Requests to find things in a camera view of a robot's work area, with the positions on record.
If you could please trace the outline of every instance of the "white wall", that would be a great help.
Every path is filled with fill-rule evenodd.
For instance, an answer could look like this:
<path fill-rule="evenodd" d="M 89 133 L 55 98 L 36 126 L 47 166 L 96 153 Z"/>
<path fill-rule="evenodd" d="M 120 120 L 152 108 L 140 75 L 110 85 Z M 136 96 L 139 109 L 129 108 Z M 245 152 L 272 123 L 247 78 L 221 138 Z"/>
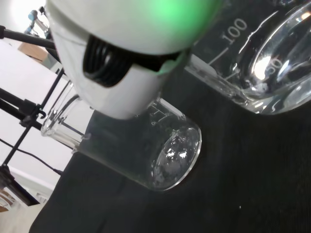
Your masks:
<path fill-rule="evenodd" d="M 32 10 L 38 10 L 39 7 L 45 5 L 45 0 L 0 0 L 0 25 L 9 30 L 23 33 L 29 26 L 30 20 L 28 14 Z M 5 39 L 13 47 L 18 48 L 21 42 Z"/>
<path fill-rule="evenodd" d="M 56 75 L 3 41 L 0 41 L 0 51 L 0 88 L 21 99 L 41 103 L 53 84 Z M 61 80 L 44 109 L 45 112 L 48 112 L 66 83 L 66 80 Z M 24 131 L 24 128 L 18 122 L 19 120 L 0 110 L 0 138 L 14 145 Z M 35 154 L 59 170 L 66 167 L 72 156 L 70 149 L 51 138 L 42 137 L 36 129 L 30 131 L 20 149 Z M 9 151 L 9 147 L 0 143 L 1 163 Z M 44 189 L 43 192 L 47 196 L 52 193 L 59 179 L 59 175 L 39 161 L 20 152 L 13 156 L 8 165 L 17 181 L 31 181 L 34 187 L 29 188 L 36 189 L 35 186 L 38 186 L 40 190 Z"/>

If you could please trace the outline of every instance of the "glass bottom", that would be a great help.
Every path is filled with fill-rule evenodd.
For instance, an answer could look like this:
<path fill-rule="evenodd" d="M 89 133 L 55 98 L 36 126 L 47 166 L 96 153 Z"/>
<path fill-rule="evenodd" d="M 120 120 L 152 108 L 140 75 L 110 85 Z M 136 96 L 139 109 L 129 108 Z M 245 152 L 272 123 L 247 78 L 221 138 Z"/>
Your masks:
<path fill-rule="evenodd" d="M 155 189 L 168 190 L 178 185 L 193 168 L 201 149 L 201 131 L 194 128 L 173 132 L 152 164 Z"/>

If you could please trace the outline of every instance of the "black cable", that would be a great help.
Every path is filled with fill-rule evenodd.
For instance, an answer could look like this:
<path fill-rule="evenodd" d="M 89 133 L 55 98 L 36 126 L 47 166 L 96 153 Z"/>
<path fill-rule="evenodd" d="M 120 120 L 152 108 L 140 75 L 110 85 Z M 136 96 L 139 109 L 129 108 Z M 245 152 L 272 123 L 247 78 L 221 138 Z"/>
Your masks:
<path fill-rule="evenodd" d="M 13 148 L 13 146 L 12 146 L 11 144 L 7 143 L 6 141 L 3 141 L 1 138 L 0 138 L 0 142 L 6 144 L 7 146 L 9 146 L 9 147 L 11 147 L 11 148 Z M 62 175 L 62 174 L 63 174 L 62 171 L 57 170 L 57 169 L 51 167 L 50 165 L 48 165 L 46 162 L 44 162 L 42 159 L 38 158 L 38 157 L 35 156 L 34 154 L 31 154 L 31 153 L 29 153 L 29 152 L 26 152 L 26 151 L 20 150 L 20 149 L 17 149 L 17 151 L 22 152 L 22 153 L 27 154 L 27 155 L 30 155 L 31 157 L 37 159 L 38 161 L 40 161 L 41 163 L 43 163 L 45 166 L 47 166 L 49 169 L 51 169 L 51 170 L 53 170 L 54 172 L 56 172 L 58 175 Z"/>

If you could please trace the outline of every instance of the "glass beaker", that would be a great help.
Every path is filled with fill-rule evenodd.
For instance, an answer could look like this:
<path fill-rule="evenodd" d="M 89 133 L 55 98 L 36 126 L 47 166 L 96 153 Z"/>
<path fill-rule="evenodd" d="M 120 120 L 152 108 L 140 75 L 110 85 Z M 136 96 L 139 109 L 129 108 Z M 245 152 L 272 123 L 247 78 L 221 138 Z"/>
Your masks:
<path fill-rule="evenodd" d="M 117 120 L 90 108 L 71 83 L 41 132 L 159 191 L 176 186 L 187 176 L 202 142 L 199 127 L 163 99 L 140 116 Z"/>
<path fill-rule="evenodd" d="M 186 70 L 240 106 L 278 114 L 311 99 L 311 1 L 227 0 Z"/>

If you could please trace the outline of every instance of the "white plastic housing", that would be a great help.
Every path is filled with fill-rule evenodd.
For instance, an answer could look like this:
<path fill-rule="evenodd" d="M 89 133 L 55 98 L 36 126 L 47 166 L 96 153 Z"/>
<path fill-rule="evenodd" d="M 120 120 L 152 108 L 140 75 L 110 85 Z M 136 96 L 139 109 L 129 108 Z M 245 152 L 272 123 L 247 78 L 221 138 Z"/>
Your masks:
<path fill-rule="evenodd" d="M 151 55 L 190 48 L 221 0 L 47 0 L 76 25 L 112 45 Z"/>
<path fill-rule="evenodd" d="M 105 88 L 83 74 L 83 58 L 89 33 L 72 23 L 50 1 L 47 12 L 58 54 L 79 96 L 97 111 L 117 119 L 141 114 L 158 96 L 167 77 L 184 65 L 187 53 L 167 61 L 159 72 L 133 65 L 114 87 Z"/>

